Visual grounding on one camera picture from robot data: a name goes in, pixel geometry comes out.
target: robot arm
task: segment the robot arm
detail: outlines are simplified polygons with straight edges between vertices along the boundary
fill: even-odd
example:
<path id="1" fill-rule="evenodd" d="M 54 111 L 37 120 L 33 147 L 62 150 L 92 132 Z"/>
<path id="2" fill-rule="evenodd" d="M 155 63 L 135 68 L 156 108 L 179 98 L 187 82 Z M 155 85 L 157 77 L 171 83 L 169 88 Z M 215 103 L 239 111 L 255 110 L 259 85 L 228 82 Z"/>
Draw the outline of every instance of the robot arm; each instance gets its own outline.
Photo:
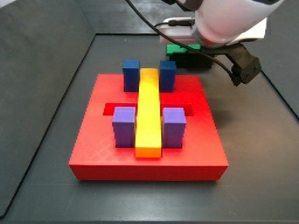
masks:
<path id="1" fill-rule="evenodd" d="M 235 86 L 248 84 L 261 71 L 257 57 L 239 43 L 261 39 L 265 35 L 267 16 L 284 0 L 163 0 L 195 11 L 193 17 L 168 18 L 159 30 L 184 44 L 199 43 L 200 52 L 211 57 L 224 54 L 231 60 L 229 78 Z M 175 21 L 191 21 L 192 26 L 175 26 Z M 169 41 L 160 37 L 160 42 Z"/>
<path id="2" fill-rule="evenodd" d="M 228 46 L 244 39 L 261 39 L 265 34 L 267 16 L 283 1 L 177 0 L 176 3 L 183 8 L 195 11 L 195 24 L 192 28 L 164 25 L 161 31 L 185 44 L 200 43 L 208 48 Z"/>

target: cable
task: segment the cable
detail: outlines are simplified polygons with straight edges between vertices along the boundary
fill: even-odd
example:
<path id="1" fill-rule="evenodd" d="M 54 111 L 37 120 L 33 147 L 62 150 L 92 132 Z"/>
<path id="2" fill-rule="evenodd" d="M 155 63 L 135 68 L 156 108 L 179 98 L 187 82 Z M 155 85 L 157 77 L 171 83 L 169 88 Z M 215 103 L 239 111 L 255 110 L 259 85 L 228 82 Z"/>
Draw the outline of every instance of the cable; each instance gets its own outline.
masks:
<path id="1" fill-rule="evenodd" d="M 179 41 L 176 41 L 175 39 L 169 38 L 167 35 L 164 35 L 156 28 L 155 26 L 149 23 L 149 21 L 145 19 L 145 17 L 143 16 L 143 14 L 139 12 L 139 10 L 136 9 L 136 7 L 133 6 L 133 4 L 131 3 L 129 0 L 125 0 L 127 4 L 129 5 L 131 9 L 133 10 L 135 14 L 141 18 L 141 20 L 145 22 L 145 24 L 152 28 L 152 30 L 161 36 L 164 37 L 167 40 L 169 40 L 172 43 L 175 43 L 177 46 L 184 47 L 187 50 L 189 50 L 192 53 L 197 53 L 200 54 L 203 57 L 205 57 L 207 59 L 212 60 L 223 69 L 224 71 L 228 73 L 229 78 L 233 80 L 235 76 L 232 74 L 232 72 L 229 71 L 229 69 L 224 66 L 224 64 L 221 64 L 216 59 L 213 59 L 208 54 L 196 51 L 195 49 L 192 49 L 189 46 L 187 46 L 185 44 L 180 43 Z"/>
<path id="2" fill-rule="evenodd" d="M 193 19 L 184 19 L 184 20 L 175 20 L 175 19 L 172 19 L 168 22 L 163 22 L 163 23 L 156 24 L 153 27 L 156 28 L 156 26 L 159 26 L 159 25 L 169 25 L 169 26 L 179 25 L 179 26 L 189 26 L 189 27 L 192 27 L 193 23 L 195 23 Z"/>
<path id="3" fill-rule="evenodd" d="M 159 24 L 156 24 L 153 27 L 157 27 L 157 26 L 160 26 L 160 25 L 168 25 L 168 23 L 159 23 Z"/>

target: green object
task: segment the green object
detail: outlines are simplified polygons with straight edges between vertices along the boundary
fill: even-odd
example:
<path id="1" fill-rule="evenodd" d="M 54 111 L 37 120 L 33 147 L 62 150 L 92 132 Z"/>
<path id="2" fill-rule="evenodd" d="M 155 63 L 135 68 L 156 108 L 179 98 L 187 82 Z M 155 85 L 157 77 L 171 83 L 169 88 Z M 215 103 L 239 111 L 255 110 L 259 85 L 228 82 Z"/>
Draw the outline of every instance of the green object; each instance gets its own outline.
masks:
<path id="1" fill-rule="evenodd" d="M 188 45 L 195 50 L 200 50 L 201 46 L 199 44 L 191 44 Z M 169 56 L 173 53 L 187 53 L 187 49 L 184 47 L 180 47 L 179 45 L 167 45 L 165 46 L 165 56 Z"/>

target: gray table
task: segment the gray table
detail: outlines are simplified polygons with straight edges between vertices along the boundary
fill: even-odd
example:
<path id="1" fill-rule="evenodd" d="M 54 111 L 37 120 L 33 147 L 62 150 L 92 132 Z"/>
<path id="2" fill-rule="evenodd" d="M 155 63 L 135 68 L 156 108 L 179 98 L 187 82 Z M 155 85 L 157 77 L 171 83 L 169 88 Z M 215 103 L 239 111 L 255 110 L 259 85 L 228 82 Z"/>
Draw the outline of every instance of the gray table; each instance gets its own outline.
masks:
<path id="1" fill-rule="evenodd" d="M 233 87 L 223 70 L 200 76 L 229 167 L 217 182 L 80 182 L 68 167 L 99 73 L 124 59 L 157 67 L 156 36 L 97 36 L 50 123 L 4 223 L 14 221 L 299 221 L 299 126 L 259 75 Z"/>

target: dark gray surface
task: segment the dark gray surface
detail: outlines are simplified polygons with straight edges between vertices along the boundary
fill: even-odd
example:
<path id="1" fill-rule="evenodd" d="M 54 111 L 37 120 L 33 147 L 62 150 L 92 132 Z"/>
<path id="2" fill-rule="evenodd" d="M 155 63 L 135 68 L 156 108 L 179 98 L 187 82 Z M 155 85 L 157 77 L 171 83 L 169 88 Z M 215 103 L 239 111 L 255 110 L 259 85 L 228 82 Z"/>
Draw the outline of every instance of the dark gray surface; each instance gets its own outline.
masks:
<path id="1" fill-rule="evenodd" d="M 4 221 L 299 221 L 297 121 L 261 75 L 233 87 L 217 66 L 200 79 L 229 162 L 221 180 L 76 180 L 68 160 L 97 73 L 163 58 L 157 37 L 96 37 Z"/>
<path id="2" fill-rule="evenodd" d="M 153 24 L 167 18 L 192 15 L 189 12 L 183 12 L 176 4 L 169 6 L 161 0 L 135 0 L 132 3 Z M 78 5 L 99 34 L 155 33 L 124 0 L 78 0 Z"/>
<path id="3" fill-rule="evenodd" d="M 93 39 L 74 0 L 0 9 L 0 216 Z"/>
<path id="4" fill-rule="evenodd" d="M 267 77 L 299 117 L 299 1 L 285 0 L 268 20 L 265 39 L 247 44 Z"/>

